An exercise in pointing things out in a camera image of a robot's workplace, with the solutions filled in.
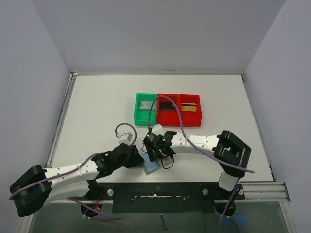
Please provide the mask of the green card holder wallet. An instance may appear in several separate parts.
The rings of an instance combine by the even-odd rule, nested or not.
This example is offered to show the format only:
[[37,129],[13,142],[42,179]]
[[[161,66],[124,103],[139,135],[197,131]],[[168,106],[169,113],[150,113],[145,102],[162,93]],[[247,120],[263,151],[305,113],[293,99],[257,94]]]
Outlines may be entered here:
[[[151,162],[147,153],[142,154],[141,157],[144,159],[143,168],[146,174],[150,174],[158,169],[163,168],[164,166],[161,159],[154,160]],[[165,166],[165,168],[170,168],[172,164],[173,164],[173,160],[172,160],[172,163],[169,166]]]

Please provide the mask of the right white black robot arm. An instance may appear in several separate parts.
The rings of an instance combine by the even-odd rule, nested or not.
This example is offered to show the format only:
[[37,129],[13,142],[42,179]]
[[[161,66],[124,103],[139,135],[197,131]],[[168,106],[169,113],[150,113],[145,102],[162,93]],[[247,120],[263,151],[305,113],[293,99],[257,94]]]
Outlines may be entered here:
[[223,169],[216,192],[226,199],[233,194],[234,188],[247,169],[252,149],[230,131],[223,130],[212,136],[184,136],[182,133],[167,131],[163,135],[148,131],[143,144],[151,161],[183,153],[202,154],[218,162]]

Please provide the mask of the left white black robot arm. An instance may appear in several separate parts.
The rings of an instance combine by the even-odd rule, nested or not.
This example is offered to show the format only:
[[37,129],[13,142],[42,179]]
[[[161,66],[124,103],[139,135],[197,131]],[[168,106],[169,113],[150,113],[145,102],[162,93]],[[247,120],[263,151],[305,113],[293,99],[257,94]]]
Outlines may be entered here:
[[112,151],[89,156],[82,163],[57,168],[35,165],[10,186],[9,199],[14,202],[19,217],[29,216],[54,200],[84,196],[92,200],[99,193],[97,179],[121,167],[138,167],[143,162],[135,145],[121,143]]

